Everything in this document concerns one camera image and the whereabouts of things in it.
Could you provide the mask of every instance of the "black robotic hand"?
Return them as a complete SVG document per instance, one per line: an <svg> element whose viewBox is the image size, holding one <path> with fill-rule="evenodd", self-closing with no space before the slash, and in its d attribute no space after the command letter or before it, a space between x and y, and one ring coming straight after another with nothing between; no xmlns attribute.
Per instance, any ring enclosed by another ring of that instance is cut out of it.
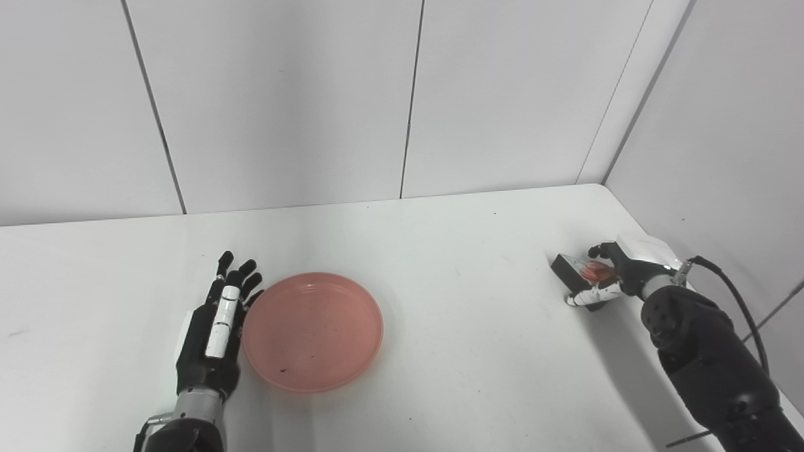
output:
<svg viewBox="0 0 804 452"><path fill-rule="evenodd" d="M645 285L654 277L667 275L669 280L676 274L676 270L668 265L667 259L646 260L642 256L634 255L633 247L636 245L632 237L618 239L617 242L604 242L589 249L589 257L609 259L614 265L614 271L620 280L622 292L631 297L642 298ZM650 243L651 248L667 246Z"/></svg>
<svg viewBox="0 0 804 452"><path fill-rule="evenodd" d="M248 308L262 291L248 296L261 282L256 262L248 260L228 271L231 251L218 260L218 271L204 303L193 311L181 354L176 361L175 409L151 417L136 436L140 452L152 425L164 424L148 438L146 452L223 452L219 417L240 379L237 354Z"/></svg>
<svg viewBox="0 0 804 452"><path fill-rule="evenodd" d="M226 400L237 387L237 381L240 378L237 353L240 350L243 322L248 308L262 291L257 292L251 298L248 296L262 282L262 275L253 273L256 269L256 262L251 259L243 263L237 270L227 273L233 261L234 255L231 251L225 252L220 257L217 275L209 288L207 299L193 312L182 352L176 361L177 394L189 387L203 385L220 392L221 397ZM222 296L226 287L236 287L240 289L240 293L237 302L232 303L234 311L228 327L221 327L220 324L214 324L217 320L215 317L219 311L219 304L223 302ZM221 331L214 332L214 327L220 328ZM225 351L222 356L215 356L220 353L211 353L210 344L219 340L215 335L225 335L227 332L228 342Z"/></svg>

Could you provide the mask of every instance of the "pink plate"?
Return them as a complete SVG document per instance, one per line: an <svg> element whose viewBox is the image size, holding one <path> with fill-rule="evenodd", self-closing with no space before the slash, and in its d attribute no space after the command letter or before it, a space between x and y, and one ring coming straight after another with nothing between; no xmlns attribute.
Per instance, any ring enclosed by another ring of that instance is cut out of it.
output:
<svg viewBox="0 0 804 452"><path fill-rule="evenodd" d="M383 317L358 283L302 273L269 287L248 311L243 349L262 378L294 392L342 386L366 370L383 340Z"/></svg>

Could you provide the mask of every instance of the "robotic arm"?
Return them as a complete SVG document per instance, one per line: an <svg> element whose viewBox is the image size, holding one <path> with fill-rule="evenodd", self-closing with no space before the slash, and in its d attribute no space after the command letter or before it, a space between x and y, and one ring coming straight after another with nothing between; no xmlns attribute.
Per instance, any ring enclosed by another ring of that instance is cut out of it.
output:
<svg viewBox="0 0 804 452"><path fill-rule="evenodd" d="M240 378L237 353L243 321L262 292L248 298L262 282L262 276L253 273L256 262L246 261L239 269L228 272L233 261L230 251L220 257L207 298L193 312L176 361L178 398L173 412L146 421L136 436L134 452L142 451L148 430L156 425L164 426L150 435L146 452L225 450L220 417L224 402Z"/></svg>
<svg viewBox="0 0 804 452"><path fill-rule="evenodd" d="M667 244L649 236L621 236L592 247L589 256L610 259L621 291L644 301L642 324L662 368L690 414L727 452L804 451L781 410L778 389L731 319L687 287L692 264L713 264L701 257L681 263Z"/></svg>

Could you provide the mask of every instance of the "table surface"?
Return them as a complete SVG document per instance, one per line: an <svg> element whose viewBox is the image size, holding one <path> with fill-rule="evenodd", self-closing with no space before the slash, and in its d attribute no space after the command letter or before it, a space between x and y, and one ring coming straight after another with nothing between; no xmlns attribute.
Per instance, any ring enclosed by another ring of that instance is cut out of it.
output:
<svg viewBox="0 0 804 452"><path fill-rule="evenodd" d="M183 317L231 249L264 286L352 278L385 325L369 369L323 394L270 387L241 355L231 452L664 450L700 427L640 301L570 308L549 268L641 231L598 185L0 228L0 437L7 450L130 450L146 417L172 409ZM690 450L720 449L676 449Z"/></svg>

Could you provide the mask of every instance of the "panel seam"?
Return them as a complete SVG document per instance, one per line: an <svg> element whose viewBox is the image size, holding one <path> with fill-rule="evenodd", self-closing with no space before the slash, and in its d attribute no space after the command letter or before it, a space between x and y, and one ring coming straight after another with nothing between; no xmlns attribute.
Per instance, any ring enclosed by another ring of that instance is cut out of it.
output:
<svg viewBox="0 0 804 452"><path fill-rule="evenodd" d="M656 70L654 71L654 75L650 78L650 83L648 83L645 92L642 94L642 99L639 101L639 105L637 105L637 109L634 112L634 115L631 117L631 121L628 123L628 127L626 131L622 135L622 140L620 140L620 145L617 146L617 152L614 153L614 157L609 164L609 168L606 170L605 175L603 176L603 180L601 181L601 185L606 185L609 181L609 176L611 175L612 170L614 169L614 165L617 164L617 160L620 158L620 154L622 154L622 150L626 147L626 143L628 142L628 138L631 136L631 132L634 131L634 126L637 124L637 120L639 116L642 114L642 110L645 108L645 104L650 97L650 94L653 92L654 86L656 86L656 82L659 76L662 74L662 70L664 70L664 66L667 63L667 60L670 58L670 54L673 52L673 48L675 48L675 43L679 40L679 36L681 35L684 26L687 24L687 20L690 18L690 13L692 12L692 8L695 6L695 3L698 0L690 0L687 4L687 9L684 10L684 13L681 16L681 20L679 21L679 25L675 28L673 32L673 37L670 39L670 43L667 44L667 49L664 51L664 55L662 55L661 61L659 61Z"/></svg>
<svg viewBox="0 0 804 452"><path fill-rule="evenodd" d="M767 323L767 322L768 322L768 321L769 321L769 320L770 320L770 319L771 319L771 318L772 318L774 315L778 314L778 312L779 312L779 311L780 311L780 310L781 310L783 307L787 306L787 303L789 303L790 301L792 301L792 300L793 300L793 298L796 298L796 295L798 295L798 293L799 293L799 292L801 292L802 290L804 290L804 279L802 279L802 280L801 280L801 282L799 282L799 283L798 283L798 284L797 284L797 285L796 285L796 286L793 288L793 290L791 290L791 291L790 291L790 293L787 295L787 297L785 297L785 299L784 299L784 300L781 300L781 302L780 302L778 305L776 305L776 307L774 307L774 308L773 308L773 309L772 309L772 310L771 310L771 311L768 313L768 315L766 315L766 316L765 316L765 318L763 318L763 319L762 319L762 320L761 320L761 321L760 321L760 322L757 324L757 329L759 330L760 328L762 328L762 327L763 327L763 326L764 326L764 325L765 325L765 324L766 324L766 323ZM751 339L751 337L752 337L751 333L748 333L748 334L747 334L747 335L746 335L746 336L743 338L743 342L746 342L747 340Z"/></svg>
<svg viewBox="0 0 804 452"><path fill-rule="evenodd" d="M416 73L419 69L419 48L421 46L421 24L425 21L425 0L421 0L419 11L419 31L416 34L416 55L413 57L413 80L410 88L410 105L408 106L408 129L404 137L404 155L402 157L402 177L400 179L400 199L404 193L404 173L408 166L408 145L410 144L410 122L413 118L413 97L416 94Z"/></svg>
<svg viewBox="0 0 804 452"><path fill-rule="evenodd" d="M173 187L176 190L178 197L178 205L182 208L182 214L187 214L187 207L184 205L184 196L182 196L182 188L178 185L178 177L176 176L176 169L173 166L173 158L170 156L170 149L167 146L167 138L165 137L165 129L162 127L162 119L159 117L159 110L156 107L156 100L154 99L154 90L151 88L148 72L146 71L146 64L142 58L142 51L140 50L140 43L137 40L137 33L134 31L134 24L131 20L131 13L129 12L129 4L126 0L120 0L123 6L123 14L125 15L125 22L129 27L129 34L131 35L131 42L134 45L134 54L137 56L137 63L140 66L140 73L142 74L142 81L145 83L146 92L148 93L148 101L150 102L151 111L154 113L154 120L159 131L159 138L162 140L162 148L165 151L165 159L167 160L167 167L170 170L170 177L173 179Z"/></svg>
<svg viewBox="0 0 804 452"><path fill-rule="evenodd" d="M603 127L603 122L605 121L606 115L609 113L609 107L611 107L611 103L614 100L614 96L617 94L617 88L620 87L620 81L622 80L622 75L626 73L626 69L628 68L628 62L631 61L631 55L634 53L634 49L637 46L637 42L639 41L639 35L642 34L642 28L645 26L645 22L647 22L648 14L650 14L650 8L653 7L654 0L650 0L650 4L648 5L648 10L645 11L645 17L642 18L642 23L639 24L639 30L637 30L637 36L634 38L634 43L631 44L631 49L628 51L628 56L626 57L626 63L622 65L622 70L620 71L620 76L617 78L617 83L614 84L614 90L611 92L611 96L609 97L609 103L606 104L605 110L603 110L603 117L601 117L600 123L597 125L597 129L595 130L595 134L592 137L592 142L589 143L589 149L586 151L586 156L584 157L583 163L580 165L580 169L578 170L578 176L575 177L575 183L578 183L580 180L580 175L584 172L584 167L586 166L586 161L589 159L589 155L592 153L592 148L595 146L595 141L597 140L597 135L600 133L601 128Z"/></svg>

